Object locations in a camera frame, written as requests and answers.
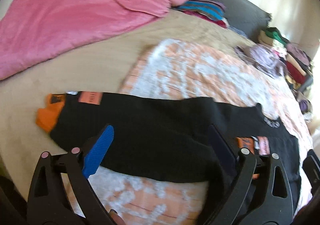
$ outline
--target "finger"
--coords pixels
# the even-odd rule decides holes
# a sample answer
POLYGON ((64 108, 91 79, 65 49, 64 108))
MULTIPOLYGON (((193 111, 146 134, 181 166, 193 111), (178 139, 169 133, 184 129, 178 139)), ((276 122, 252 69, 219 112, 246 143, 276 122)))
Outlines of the finger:
POLYGON ((115 221, 117 225, 125 225, 124 220, 118 215, 118 213, 115 210, 110 210, 109 215, 111 218, 115 221))

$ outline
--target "fingernail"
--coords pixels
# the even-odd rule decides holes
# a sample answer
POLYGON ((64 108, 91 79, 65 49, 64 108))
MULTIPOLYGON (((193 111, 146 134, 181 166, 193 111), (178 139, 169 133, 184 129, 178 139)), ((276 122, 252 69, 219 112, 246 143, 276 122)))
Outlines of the fingernail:
POLYGON ((111 213, 118 214, 114 209, 111 209, 111 210, 109 211, 109 214, 111 214, 111 213))

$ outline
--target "striped cloth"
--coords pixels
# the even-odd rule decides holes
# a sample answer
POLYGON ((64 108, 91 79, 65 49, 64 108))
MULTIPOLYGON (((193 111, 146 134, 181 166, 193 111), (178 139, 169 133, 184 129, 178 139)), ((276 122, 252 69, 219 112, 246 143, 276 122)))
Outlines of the striped cloth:
POLYGON ((215 1, 209 0, 189 0, 181 6, 174 7, 178 11, 194 11, 205 15, 207 18, 219 21, 223 19, 226 7, 215 1))

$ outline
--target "orange cuff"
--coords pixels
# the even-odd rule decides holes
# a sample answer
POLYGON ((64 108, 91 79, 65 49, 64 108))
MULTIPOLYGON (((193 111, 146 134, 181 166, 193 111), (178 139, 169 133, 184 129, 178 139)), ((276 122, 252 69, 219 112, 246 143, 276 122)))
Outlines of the orange cuff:
POLYGON ((49 94, 45 99, 46 108, 38 109, 36 124, 47 133, 50 133, 58 122, 65 102, 65 94, 49 94))

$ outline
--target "beige bed sheet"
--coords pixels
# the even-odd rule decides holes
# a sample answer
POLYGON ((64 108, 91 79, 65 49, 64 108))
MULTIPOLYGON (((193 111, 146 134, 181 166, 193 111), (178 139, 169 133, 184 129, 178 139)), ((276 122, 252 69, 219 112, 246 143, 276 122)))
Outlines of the beige bed sheet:
POLYGON ((117 92, 139 55, 166 38, 211 46, 236 57, 233 47, 253 45, 210 22, 172 10, 166 18, 121 36, 86 45, 0 82, 0 153, 13 182, 28 197, 43 151, 64 151, 35 124, 49 93, 117 92))

